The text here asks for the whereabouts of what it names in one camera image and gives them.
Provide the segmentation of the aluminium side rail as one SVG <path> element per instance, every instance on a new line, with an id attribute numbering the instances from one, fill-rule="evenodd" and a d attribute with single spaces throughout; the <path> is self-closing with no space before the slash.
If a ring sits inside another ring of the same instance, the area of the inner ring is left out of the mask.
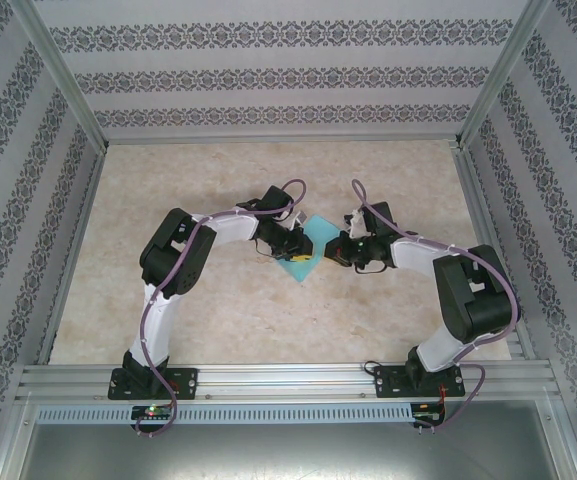
<path id="1" fill-rule="evenodd" d="M 103 150 L 96 156 L 94 165 L 91 167 L 89 172 L 84 195 L 82 196 L 82 202 L 76 217 L 74 230 L 70 238 L 70 244 L 64 257 L 63 268 L 57 282 L 56 290 L 48 311 L 46 324 L 42 330 L 42 336 L 39 340 L 38 349 L 33 360 L 35 365 L 46 365 L 49 363 L 54 341 L 67 303 L 69 290 L 76 270 L 95 195 L 99 186 L 106 154 L 107 151 Z"/>
<path id="2" fill-rule="evenodd" d="M 503 248 L 499 241 L 494 219 L 490 214 L 489 202 L 484 195 L 483 187 L 476 173 L 472 159 L 468 151 L 459 146 L 452 146 L 451 153 L 457 170 L 461 188 L 472 221 L 473 230 L 479 243 L 491 245 L 497 252 L 504 273 L 514 289 L 517 287 L 512 279 L 511 272 L 503 255 Z M 513 359 L 535 360 L 537 358 L 531 344 L 524 319 L 521 319 L 514 330 L 507 336 L 509 343 L 519 345 L 519 350 L 511 349 Z"/>

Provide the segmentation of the grey metal sheet panel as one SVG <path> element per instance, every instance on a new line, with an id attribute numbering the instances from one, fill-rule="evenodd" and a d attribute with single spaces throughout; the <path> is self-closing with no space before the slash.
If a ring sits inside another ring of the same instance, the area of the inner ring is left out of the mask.
<path id="1" fill-rule="evenodd" d="M 509 430 L 418 434 L 396 424 L 39 425 L 5 480 L 568 480 L 545 441 Z"/>

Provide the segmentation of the aluminium mounting rail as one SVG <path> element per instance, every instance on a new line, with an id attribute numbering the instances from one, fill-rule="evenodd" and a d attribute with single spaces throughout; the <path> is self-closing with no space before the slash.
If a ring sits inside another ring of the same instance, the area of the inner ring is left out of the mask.
<path id="1" fill-rule="evenodd" d="M 559 398 L 546 360 L 484 361 L 480 401 Z M 359 363 L 197 365 L 197 403 L 377 402 L 375 380 Z M 106 403 L 112 365 L 23 368 L 14 400 L 36 404 Z"/>

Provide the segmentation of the teal cloth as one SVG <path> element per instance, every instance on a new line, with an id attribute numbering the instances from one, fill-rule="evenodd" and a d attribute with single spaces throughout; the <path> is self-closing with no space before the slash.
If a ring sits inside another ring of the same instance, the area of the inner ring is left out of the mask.
<path id="1" fill-rule="evenodd" d="M 340 229 L 323 217 L 314 215 L 306 222 L 304 232 L 313 243 L 313 256 L 309 260 L 299 262 L 277 261 L 299 283 L 303 282 L 324 259 L 326 244 L 339 236 Z"/>

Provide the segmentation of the aluminium frame bar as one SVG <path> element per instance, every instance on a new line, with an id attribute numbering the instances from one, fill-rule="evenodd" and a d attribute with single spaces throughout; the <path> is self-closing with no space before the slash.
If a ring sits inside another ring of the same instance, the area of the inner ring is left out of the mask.
<path id="1" fill-rule="evenodd" d="M 0 441 L 0 480 L 20 480 L 37 419 L 30 397 L 16 400 Z"/>
<path id="2" fill-rule="evenodd" d="M 563 401 L 546 398 L 541 419 L 558 480 L 577 480 L 577 438 Z"/>

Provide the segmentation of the aluminium frame post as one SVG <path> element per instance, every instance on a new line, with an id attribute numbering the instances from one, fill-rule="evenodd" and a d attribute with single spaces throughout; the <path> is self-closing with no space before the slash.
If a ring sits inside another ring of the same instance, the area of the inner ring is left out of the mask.
<path id="1" fill-rule="evenodd" d="M 9 3 L 87 138 L 97 152 L 106 153 L 108 140 L 34 1 L 9 0 Z"/>
<path id="2" fill-rule="evenodd" d="M 502 90 L 522 50 L 541 21 L 551 0 L 527 0 L 516 24 L 510 32 L 497 61 L 485 80 L 470 109 L 462 129 L 456 136 L 458 148 L 463 150 L 474 139 L 497 95 Z"/>

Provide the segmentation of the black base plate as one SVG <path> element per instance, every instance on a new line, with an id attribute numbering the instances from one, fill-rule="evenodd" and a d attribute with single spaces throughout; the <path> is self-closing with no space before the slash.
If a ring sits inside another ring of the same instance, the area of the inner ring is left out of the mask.
<path id="1" fill-rule="evenodd" d="M 448 398 L 465 395 L 463 375 L 452 366 L 438 372 L 411 373 L 405 365 L 381 365 L 374 368 L 378 398 L 430 398 L 444 394 Z"/>
<path id="2" fill-rule="evenodd" d="M 194 400 L 198 370 L 166 368 L 160 375 L 172 388 L 177 400 Z M 112 371 L 107 396 L 110 400 L 170 400 L 172 394 L 151 369 L 130 372 L 125 368 Z"/>

